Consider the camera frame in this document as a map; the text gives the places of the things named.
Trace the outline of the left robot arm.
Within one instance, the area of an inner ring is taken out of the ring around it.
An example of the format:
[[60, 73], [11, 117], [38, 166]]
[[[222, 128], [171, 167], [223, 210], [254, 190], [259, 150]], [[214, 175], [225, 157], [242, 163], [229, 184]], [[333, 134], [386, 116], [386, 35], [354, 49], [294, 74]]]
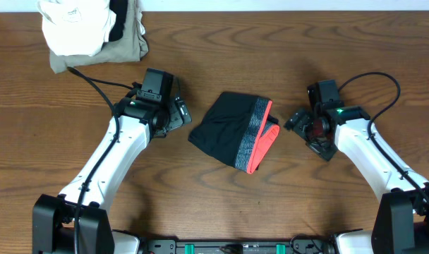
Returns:
[[34, 253], [142, 253], [140, 237], [113, 230], [109, 211], [136, 157], [154, 138], [192, 121], [176, 76], [149, 68], [128, 86], [101, 143], [57, 196], [41, 195], [32, 211]]

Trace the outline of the black leggings with coral cuffs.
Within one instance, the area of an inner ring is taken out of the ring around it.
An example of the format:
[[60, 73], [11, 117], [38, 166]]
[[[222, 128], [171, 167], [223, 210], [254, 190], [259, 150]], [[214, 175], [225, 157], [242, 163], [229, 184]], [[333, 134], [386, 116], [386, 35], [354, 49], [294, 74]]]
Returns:
[[247, 174], [254, 173], [277, 139], [273, 101], [257, 95], [223, 92], [188, 136], [205, 154]]

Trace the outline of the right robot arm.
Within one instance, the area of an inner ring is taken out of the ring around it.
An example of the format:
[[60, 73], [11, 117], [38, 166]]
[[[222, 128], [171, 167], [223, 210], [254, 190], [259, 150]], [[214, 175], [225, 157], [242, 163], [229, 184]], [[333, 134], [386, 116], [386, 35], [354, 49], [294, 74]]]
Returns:
[[284, 125], [325, 161], [345, 154], [380, 205], [370, 231], [335, 234], [325, 253], [429, 253], [429, 180], [386, 143], [360, 106], [345, 106], [334, 80], [308, 86], [310, 109]]

